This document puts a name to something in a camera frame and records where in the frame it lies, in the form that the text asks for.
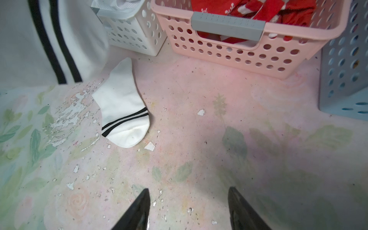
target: white fabric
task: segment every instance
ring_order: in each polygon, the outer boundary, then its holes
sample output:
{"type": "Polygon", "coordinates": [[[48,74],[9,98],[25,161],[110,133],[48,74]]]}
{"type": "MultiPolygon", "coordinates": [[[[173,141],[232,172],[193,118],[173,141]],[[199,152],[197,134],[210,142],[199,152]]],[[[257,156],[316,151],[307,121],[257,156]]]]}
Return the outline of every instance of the white fabric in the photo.
{"type": "MultiPolygon", "coordinates": [[[[126,58],[121,61],[110,73],[107,81],[93,93],[92,97],[101,108],[102,126],[117,119],[129,116],[145,108],[135,87],[132,74],[132,61],[126,58]]],[[[117,121],[102,130],[102,134],[113,125],[127,120],[117,121]]],[[[144,116],[129,120],[114,128],[106,138],[114,144],[130,148],[138,144],[146,135],[149,128],[149,117],[144,116]]]]}
{"type": "MultiPolygon", "coordinates": [[[[42,21],[68,84],[74,79],[61,52],[50,18],[49,0],[40,0],[42,21]]],[[[83,81],[104,67],[109,51],[107,33],[84,0],[59,0],[63,38],[83,81]]],[[[0,20],[0,87],[58,84],[33,24],[26,0],[2,2],[0,20]]]]}

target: white sock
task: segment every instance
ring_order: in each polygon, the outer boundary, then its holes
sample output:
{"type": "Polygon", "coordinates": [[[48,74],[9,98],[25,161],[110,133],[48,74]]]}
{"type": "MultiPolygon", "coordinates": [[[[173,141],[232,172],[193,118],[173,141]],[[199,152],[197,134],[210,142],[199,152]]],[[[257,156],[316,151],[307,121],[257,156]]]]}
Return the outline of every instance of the white sock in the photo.
{"type": "Polygon", "coordinates": [[[92,97],[101,108],[102,135],[117,146],[138,144],[149,128],[148,110],[135,87],[132,60],[126,58],[92,97]]]}

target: floor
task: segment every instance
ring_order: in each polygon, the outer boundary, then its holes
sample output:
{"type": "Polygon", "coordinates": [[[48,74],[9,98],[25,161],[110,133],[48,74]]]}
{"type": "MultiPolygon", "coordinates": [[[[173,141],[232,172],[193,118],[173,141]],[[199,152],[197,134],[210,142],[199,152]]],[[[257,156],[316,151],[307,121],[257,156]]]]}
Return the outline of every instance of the floor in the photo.
{"type": "Polygon", "coordinates": [[[149,229],[230,229],[236,186],[272,229],[368,229],[368,125],[318,110],[319,65],[281,81],[166,42],[112,47],[93,82],[0,91],[0,226],[110,229],[149,188],[149,229]],[[91,95],[127,56],[151,126],[123,149],[91,95]]]}

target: gray handle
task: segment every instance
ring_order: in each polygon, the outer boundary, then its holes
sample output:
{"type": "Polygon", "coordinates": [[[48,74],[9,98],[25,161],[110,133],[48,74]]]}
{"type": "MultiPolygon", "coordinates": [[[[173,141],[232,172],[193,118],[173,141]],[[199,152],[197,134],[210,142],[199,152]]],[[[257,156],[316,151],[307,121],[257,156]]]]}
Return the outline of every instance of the gray handle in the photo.
{"type": "Polygon", "coordinates": [[[265,21],[194,12],[192,28],[196,31],[259,41],[265,21]]]}

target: pink plastic basket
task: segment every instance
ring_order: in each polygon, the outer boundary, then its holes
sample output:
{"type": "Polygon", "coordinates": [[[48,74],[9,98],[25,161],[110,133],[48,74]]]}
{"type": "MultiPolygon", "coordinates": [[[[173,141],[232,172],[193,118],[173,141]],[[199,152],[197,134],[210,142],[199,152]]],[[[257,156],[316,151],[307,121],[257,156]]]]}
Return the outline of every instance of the pink plastic basket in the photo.
{"type": "Polygon", "coordinates": [[[286,79],[346,28],[351,0],[316,2],[309,27],[267,22],[254,47],[198,36],[191,26],[190,0],[152,0],[151,6],[176,53],[286,79]]]}

